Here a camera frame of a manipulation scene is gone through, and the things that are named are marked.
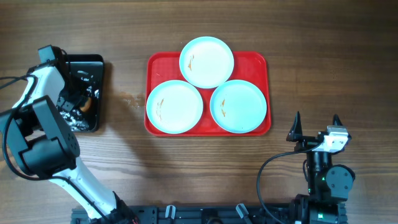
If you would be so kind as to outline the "green yellow sponge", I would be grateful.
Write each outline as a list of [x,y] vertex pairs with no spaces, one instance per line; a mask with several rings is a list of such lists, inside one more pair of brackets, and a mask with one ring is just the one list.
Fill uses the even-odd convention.
[[79,105],[79,110],[86,113],[90,110],[91,105],[92,105],[92,98],[84,97],[84,99],[82,99],[82,101]]

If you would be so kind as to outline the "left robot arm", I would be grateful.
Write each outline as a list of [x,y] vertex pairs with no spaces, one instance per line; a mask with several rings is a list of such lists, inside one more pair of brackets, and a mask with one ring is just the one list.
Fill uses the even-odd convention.
[[23,96],[1,113],[2,146],[17,162],[16,167],[7,165],[23,179],[60,186],[86,210],[91,223],[139,223],[81,160],[78,141],[56,107],[67,84],[56,64],[51,60],[28,69]]

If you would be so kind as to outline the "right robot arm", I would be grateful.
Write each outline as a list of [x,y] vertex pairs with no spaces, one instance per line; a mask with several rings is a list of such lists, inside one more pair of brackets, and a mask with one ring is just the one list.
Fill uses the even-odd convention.
[[289,205],[289,223],[348,223],[345,202],[353,188],[355,173],[344,165],[334,165],[332,156],[344,151],[351,140],[347,128],[338,115],[333,123],[317,136],[304,136],[300,113],[287,135],[287,140],[295,142],[295,152],[307,155],[304,164],[307,177],[308,195],[298,194]]

